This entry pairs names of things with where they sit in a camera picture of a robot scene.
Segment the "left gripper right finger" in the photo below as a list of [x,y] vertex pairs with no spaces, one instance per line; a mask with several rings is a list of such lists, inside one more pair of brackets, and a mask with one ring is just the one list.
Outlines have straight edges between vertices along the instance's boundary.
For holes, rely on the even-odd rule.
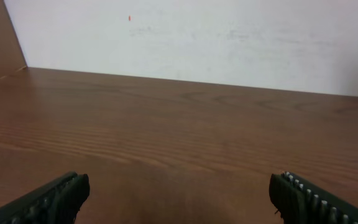
[[269,197],[286,224],[358,224],[358,208],[292,172],[272,174]]

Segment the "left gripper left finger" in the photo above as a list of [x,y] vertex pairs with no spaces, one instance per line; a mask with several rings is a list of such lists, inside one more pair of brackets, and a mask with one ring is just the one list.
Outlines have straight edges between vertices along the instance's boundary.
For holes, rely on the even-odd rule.
[[89,177],[69,172],[0,207],[0,224],[74,224],[89,195]]

